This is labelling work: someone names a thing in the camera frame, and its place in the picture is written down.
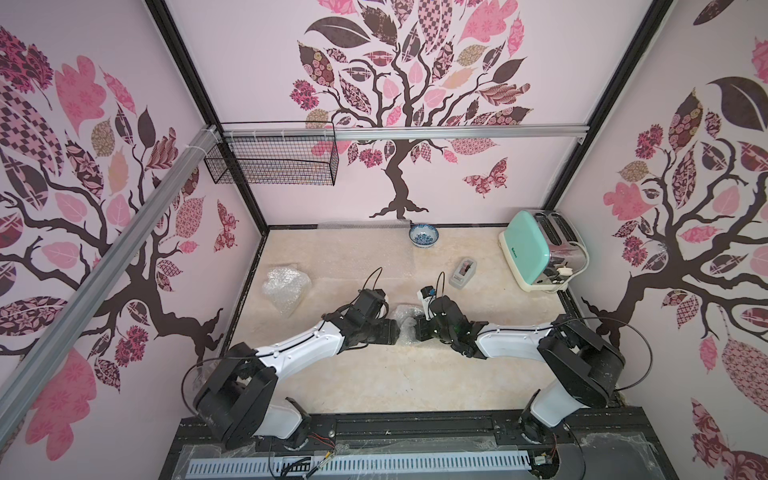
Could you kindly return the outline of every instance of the bubble wrap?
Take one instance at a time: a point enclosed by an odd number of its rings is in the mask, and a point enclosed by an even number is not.
[[[300,272],[296,265],[276,266],[266,274],[261,291],[283,318],[288,318],[311,286],[310,277]]]

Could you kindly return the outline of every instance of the butterfly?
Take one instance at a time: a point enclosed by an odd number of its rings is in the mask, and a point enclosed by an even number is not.
[[[227,208],[222,205],[219,200],[217,200],[217,207],[219,210],[219,220],[221,220],[223,229],[221,230],[221,233],[219,233],[219,236],[216,237],[214,252],[217,252],[224,247],[232,248],[236,246],[235,234],[232,233],[232,230],[237,228],[237,222],[239,222],[239,220],[235,220],[233,214],[227,212]]]
[[[464,181],[472,185],[475,188],[475,191],[485,198],[485,194],[491,191],[491,185],[496,188],[507,187],[507,176],[504,175],[506,170],[507,158],[505,157],[493,166],[491,174],[487,177],[483,177],[482,175],[471,175],[469,177],[464,177]]]

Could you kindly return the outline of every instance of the floor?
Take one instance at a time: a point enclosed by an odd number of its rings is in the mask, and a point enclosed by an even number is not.
[[[377,266],[384,269],[376,287],[387,293],[392,310],[417,305],[416,292],[435,285],[441,271],[450,275],[464,257],[477,260],[477,273],[463,290],[447,285],[445,295],[470,321],[534,325],[553,320],[563,313],[558,296],[518,287],[498,246],[502,230],[442,228],[428,249],[414,247],[403,228],[273,230],[232,345],[257,348],[309,329],[321,314],[352,300]],[[283,318],[262,285],[268,270],[290,264],[310,276],[312,287]],[[553,378],[542,362],[467,359],[432,339],[418,346],[371,345],[323,359],[281,380],[275,395],[293,397],[310,413],[521,409]]]

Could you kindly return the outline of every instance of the pink wall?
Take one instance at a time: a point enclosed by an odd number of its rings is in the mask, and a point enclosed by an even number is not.
[[[0,379],[202,126],[141,2],[25,2],[0,25]],[[226,329],[258,233],[202,167],[46,385],[2,478],[155,478],[186,368]]]
[[[681,0],[561,202],[592,252],[577,298],[653,346],[625,393],[681,478],[768,472],[766,18]],[[638,379],[642,341],[598,332]]]

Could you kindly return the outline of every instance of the wall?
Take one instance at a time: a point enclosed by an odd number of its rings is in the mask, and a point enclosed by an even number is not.
[[[223,121],[341,128],[583,124],[650,4],[169,3]],[[543,203],[572,147],[571,138],[343,143],[335,187],[253,190],[269,223],[505,222]]]
[[[143,3],[23,2],[0,35],[0,380],[202,122]],[[0,478],[156,478],[257,232],[202,168],[46,385]]]
[[[765,18],[680,0],[561,202],[592,252],[572,283],[584,310],[653,346],[625,393],[684,479],[768,472]],[[598,332],[627,385],[648,355],[617,327]]]

